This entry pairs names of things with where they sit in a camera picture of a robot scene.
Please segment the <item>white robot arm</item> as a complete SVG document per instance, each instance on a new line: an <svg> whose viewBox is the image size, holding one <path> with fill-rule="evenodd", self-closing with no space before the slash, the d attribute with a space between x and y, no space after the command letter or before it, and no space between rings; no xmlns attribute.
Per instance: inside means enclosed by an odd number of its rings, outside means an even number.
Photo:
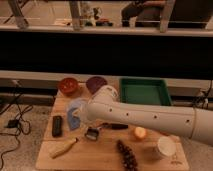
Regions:
<svg viewBox="0 0 213 171"><path fill-rule="evenodd" d="M102 86L78 115L84 123L97 119L131 124L159 132L187 137L213 146L213 111L193 107L137 105L117 101L117 90Z"/></svg>

